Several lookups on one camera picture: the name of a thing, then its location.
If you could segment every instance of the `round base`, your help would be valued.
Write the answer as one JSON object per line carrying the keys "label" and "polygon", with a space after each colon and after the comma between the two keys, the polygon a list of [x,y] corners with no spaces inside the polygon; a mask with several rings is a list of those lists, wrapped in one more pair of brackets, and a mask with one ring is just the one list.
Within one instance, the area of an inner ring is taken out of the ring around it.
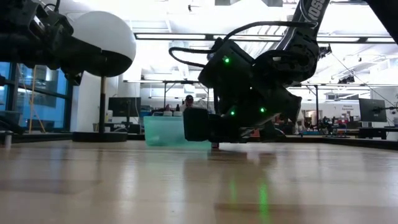
{"label": "round base", "polygon": [[125,142],[127,141],[127,133],[72,133],[72,141],[74,142]]}

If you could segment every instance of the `window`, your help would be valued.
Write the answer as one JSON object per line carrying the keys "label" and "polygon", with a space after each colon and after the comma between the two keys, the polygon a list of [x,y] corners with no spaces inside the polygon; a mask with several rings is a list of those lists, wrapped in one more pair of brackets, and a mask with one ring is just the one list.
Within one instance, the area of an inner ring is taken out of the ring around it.
{"label": "window", "polygon": [[[19,125],[22,127],[29,127],[31,98],[32,91],[18,89],[16,108],[21,113],[22,119]],[[41,129],[39,119],[46,131],[64,128],[65,99],[35,92],[33,105],[32,128]]]}
{"label": "window", "polygon": [[10,63],[8,62],[0,62],[0,75],[6,77],[7,79],[10,76]]}
{"label": "window", "polygon": [[6,110],[8,86],[0,86],[0,111]]}
{"label": "window", "polygon": [[[34,70],[25,65],[20,65],[20,68],[19,84],[33,86]],[[67,79],[61,70],[50,70],[46,66],[37,65],[35,72],[35,88],[67,94]]]}

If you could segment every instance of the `black cable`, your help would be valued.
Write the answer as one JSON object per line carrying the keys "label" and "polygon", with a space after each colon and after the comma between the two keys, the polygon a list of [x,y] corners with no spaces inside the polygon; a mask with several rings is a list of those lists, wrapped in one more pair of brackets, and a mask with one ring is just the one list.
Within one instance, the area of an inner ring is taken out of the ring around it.
{"label": "black cable", "polygon": [[247,30],[256,26],[287,26],[287,27],[297,27],[297,28],[313,28],[316,25],[311,22],[293,22],[293,21],[259,21],[252,22],[241,26],[235,30],[232,30],[229,34],[224,37],[224,41],[228,40],[233,35],[240,33],[244,30]]}
{"label": "black cable", "polygon": [[57,0],[57,2],[55,3],[55,7],[54,7],[55,12],[59,12],[60,4],[61,4],[61,0]]}
{"label": "black cable", "polygon": [[192,53],[192,54],[210,54],[210,53],[214,53],[216,52],[216,49],[214,50],[200,50],[200,49],[188,49],[185,47],[171,47],[169,48],[169,54],[172,58],[174,58],[174,60],[184,63],[185,65],[191,65],[191,66],[196,66],[196,67],[201,67],[204,68],[205,65],[204,64],[200,64],[200,63],[195,63],[195,62],[189,62],[186,60],[181,60],[179,58],[177,58],[174,55],[174,51],[179,51],[179,52],[186,52],[186,53]]}
{"label": "black cable", "polygon": [[46,4],[43,8],[46,9],[46,8],[49,7],[49,6],[55,7],[56,5],[55,5],[55,4],[52,4],[52,3],[48,3],[48,4]]}
{"label": "black cable", "polygon": [[[259,22],[252,22],[250,24],[246,24],[246,25],[241,26],[241,27],[239,27],[239,28],[237,28],[235,30],[232,30],[229,34],[227,34],[224,37],[223,43],[225,43],[233,35],[238,34],[238,33],[242,32],[244,30],[247,30],[249,28],[256,27],[256,26],[287,26],[287,27],[299,27],[299,28],[312,28],[312,27],[315,27],[316,24],[311,23],[311,22],[292,22],[292,21],[259,21]],[[205,67],[204,64],[181,60],[181,59],[177,58],[173,54],[173,52],[174,51],[179,51],[179,52],[186,52],[186,53],[192,53],[192,54],[211,54],[211,53],[215,53],[221,46],[222,46],[222,44],[220,46],[218,46],[217,48],[213,48],[213,49],[210,49],[210,50],[188,49],[188,48],[184,48],[184,47],[171,47],[171,48],[169,48],[169,54],[176,61],[184,63],[185,65],[192,65],[192,66],[204,68]]]}
{"label": "black cable", "polygon": [[57,2],[55,4],[48,3],[43,8],[46,9],[49,6],[52,6],[52,7],[54,7],[54,12],[59,12],[60,4],[61,4],[61,0],[57,0]]}

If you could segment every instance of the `computer monitor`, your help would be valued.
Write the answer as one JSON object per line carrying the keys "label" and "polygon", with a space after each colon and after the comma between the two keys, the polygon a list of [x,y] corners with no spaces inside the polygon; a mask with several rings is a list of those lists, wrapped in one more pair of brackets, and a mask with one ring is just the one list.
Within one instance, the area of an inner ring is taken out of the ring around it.
{"label": "computer monitor", "polygon": [[387,113],[381,108],[385,108],[384,100],[359,99],[359,109],[361,110],[361,121],[364,122],[387,122]]}
{"label": "computer monitor", "polygon": [[110,97],[108,110],[114,117],[138,117],[141,110],[140,97]]}

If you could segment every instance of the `teal plastic bin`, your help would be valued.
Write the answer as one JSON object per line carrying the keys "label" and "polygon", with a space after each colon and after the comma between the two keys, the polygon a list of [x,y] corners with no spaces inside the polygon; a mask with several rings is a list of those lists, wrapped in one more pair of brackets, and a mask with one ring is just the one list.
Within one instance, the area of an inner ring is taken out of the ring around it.
{"label": "teal plastic bin", "polygon": [[188,142],[184,136],[182,117],[145,116],[145,142],[148,146],[204,147],[210,148],[209,141]]}

